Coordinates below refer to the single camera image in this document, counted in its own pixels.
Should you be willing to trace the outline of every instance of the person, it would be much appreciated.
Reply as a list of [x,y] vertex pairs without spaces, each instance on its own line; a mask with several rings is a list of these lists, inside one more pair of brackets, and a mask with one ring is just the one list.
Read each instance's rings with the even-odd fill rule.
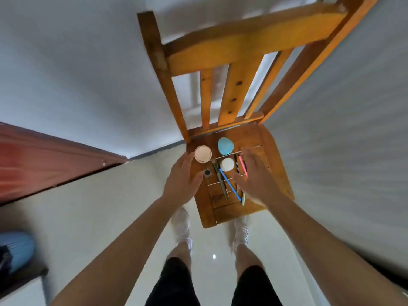
[[[407,306],[393,283],[279,190],[261,159],[242,152],[248,180],[233,178],[242,190],[262,202],[283,227],[331,305]],[[81,271],[54,299],[52,306],[125,305],[161,232],[170,220],[178,238],[146,306],[199,305],[191,281],[191,237],[182,208],[195,195],[203,173],[190,179],[194,154],[173,165],[163,195]],[[262,262],[247,247],[245,219],[234,221],[237,287],[232,305],[281,305]]]

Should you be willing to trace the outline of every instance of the forearm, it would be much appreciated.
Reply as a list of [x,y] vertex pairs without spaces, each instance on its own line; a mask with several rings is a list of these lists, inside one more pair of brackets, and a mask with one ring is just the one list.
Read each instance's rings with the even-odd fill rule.
[[331,305],[408,305],[401,291],[288,198],[268,204]]
[[174,208],[156,200],[78,274],[52,306],[125,305]]

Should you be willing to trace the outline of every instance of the pink stick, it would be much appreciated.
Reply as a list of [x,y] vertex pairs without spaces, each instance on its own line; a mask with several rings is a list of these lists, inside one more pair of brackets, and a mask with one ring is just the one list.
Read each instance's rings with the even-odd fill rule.
[[239,160],[241,161],[241,165],[242,165],[242,168],[244,169],[245,176],[248,178],[247,169],[245,168],[245,164],[244,164],[244,162],[242,161],[241,156],[238,156],[238,158],[239,158]]

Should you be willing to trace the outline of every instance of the hand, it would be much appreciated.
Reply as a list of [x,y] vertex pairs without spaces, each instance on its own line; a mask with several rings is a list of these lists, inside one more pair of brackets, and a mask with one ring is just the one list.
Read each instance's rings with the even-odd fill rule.
[[183,153],[173,165],[170,175],[167,177],[162,198],[167,204],[171,204],[175,208],[183,206],[192,199],[203,179],[204,172],[198,172],[194,179],[190,180],[190,168],[193,158],[194,153],[189,155],[186,152]]
[[272,174],[265,167],[262,160],[248,150],[242,151],[245,160],[248,180],[245,181],[238,173],[231,172],[233,179],[238,186],[251,197],[255,203],[260,201],[264,206],[271,202],[281,200],[285,195],[281,192]]

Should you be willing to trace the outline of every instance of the blue makeup sponge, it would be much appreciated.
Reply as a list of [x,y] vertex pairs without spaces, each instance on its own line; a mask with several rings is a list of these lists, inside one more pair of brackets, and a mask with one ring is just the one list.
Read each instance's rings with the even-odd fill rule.
[[232,140],[222,137],[218,141],[218,150],[222,155],[230,154],[234,150],[234,143],[232,143]]

